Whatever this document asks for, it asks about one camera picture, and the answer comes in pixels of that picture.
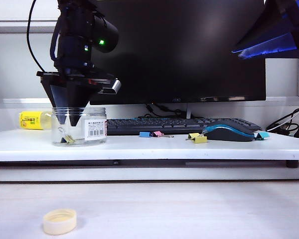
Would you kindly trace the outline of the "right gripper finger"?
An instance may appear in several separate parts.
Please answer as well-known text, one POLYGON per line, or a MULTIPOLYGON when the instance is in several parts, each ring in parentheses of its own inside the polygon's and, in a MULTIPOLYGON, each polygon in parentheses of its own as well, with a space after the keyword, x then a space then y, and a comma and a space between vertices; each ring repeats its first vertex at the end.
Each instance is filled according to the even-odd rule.
POLYGON ((249 46, 274 38, 274 26, 278 16, 275 0, 265 2, 264 10, 251 26, 247 33, 238 41, 233 48, 233 53, 238 53, 249 46))
POLYGON ((241 59, 292 58, 299 59, 299 34, 286 33, 238 51, 241 59))

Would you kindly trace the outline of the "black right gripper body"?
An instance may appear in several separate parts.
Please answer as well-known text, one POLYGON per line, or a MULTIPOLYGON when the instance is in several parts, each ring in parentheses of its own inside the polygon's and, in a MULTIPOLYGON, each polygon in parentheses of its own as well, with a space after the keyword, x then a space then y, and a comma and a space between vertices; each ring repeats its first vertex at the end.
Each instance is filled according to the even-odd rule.
POLYGON ((278 16, 274 38, 286 33, 299 34, 299 0, 276 0, 278 16))

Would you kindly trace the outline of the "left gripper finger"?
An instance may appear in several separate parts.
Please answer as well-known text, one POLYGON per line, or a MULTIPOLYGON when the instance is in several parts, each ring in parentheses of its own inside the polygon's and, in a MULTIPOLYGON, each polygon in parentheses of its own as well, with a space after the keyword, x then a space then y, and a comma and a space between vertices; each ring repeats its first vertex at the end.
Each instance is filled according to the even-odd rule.
POLYGON ((92 85, 80 85, 79 82, 67 82, 67 102, 71 126, 76 126, 91 96, 100 88, 92 85))
POLYGON ((63 86, 52 84, 49 79, 42 79, 41 84, 53 106, 54 114, 60 124, 65 124, 68 108, 67 91, 63 86))

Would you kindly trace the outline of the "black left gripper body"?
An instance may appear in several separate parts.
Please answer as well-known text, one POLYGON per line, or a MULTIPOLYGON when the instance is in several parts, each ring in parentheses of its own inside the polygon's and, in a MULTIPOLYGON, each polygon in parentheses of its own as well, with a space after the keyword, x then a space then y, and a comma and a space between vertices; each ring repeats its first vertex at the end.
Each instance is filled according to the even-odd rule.
POLYGON ((96 69, 83 73, 64 73, 37 71, 41 83, 52 86, 66 87, 67 83, 74 82, 79 86, 114 87, 115 76, 103 70, 96 69))

